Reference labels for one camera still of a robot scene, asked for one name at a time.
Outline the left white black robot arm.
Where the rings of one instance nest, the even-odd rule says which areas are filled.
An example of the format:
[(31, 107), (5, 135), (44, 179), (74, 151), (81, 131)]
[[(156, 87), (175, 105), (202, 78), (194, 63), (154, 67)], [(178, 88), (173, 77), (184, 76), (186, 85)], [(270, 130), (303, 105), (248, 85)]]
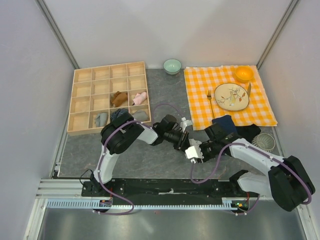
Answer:
[(163, 141), (173, 144), (173, 148), (185, 152), (190, 146), (189, 133), (178, 127), (177, 119), (167, 114), (152, 126), (124, 113), (107, 124), (100, 132), (101, 154), (96, 169), (90, 175), (92, 191), (99, 197), (110, 191), (109, 181), (120, 154), (124, 153), (136, 140), (151, 146)]

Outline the white cloth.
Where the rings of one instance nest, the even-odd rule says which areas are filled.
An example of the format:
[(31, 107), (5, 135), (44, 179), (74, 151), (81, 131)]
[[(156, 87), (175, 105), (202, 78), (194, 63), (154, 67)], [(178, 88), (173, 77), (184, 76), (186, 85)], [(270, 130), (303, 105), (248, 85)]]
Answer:
[(202, 144), (202, 142), (199, 141), (199, 140), (195, 140), (195, 139), (191, 138), (191, 139), (189, 139), (189, 144), (190, 144), (191, 147), (192, 146), (199, 146), (199, 145)]

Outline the brown underwear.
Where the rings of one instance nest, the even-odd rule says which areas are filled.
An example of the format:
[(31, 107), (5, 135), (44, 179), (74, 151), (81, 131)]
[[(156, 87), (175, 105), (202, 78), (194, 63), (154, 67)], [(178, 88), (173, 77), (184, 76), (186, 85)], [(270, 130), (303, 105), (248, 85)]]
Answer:
[(128, 94), (126, 92), (117, 91), (110, 100), (113, 108), (118, 108), (128, 99)]

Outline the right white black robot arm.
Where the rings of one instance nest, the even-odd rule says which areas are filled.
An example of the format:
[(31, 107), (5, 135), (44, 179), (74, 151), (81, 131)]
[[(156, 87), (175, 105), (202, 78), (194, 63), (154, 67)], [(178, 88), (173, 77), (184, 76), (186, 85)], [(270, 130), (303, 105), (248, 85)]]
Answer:
[(291, 155), (283, 158), (254, 146), (237, 131), (226, 130), (218, 123), (205, 129), (209, 138), (195, 146), (196, 158), (205, 162), (227, 154), (244, 161), (260, 171), (261, 175), (245, 171), (229, 184), (235, 197), (253, 192), (272, 197), (285, 211), (290, 212), (299, 205), (308, 205), (316, 189), (301, 161)]

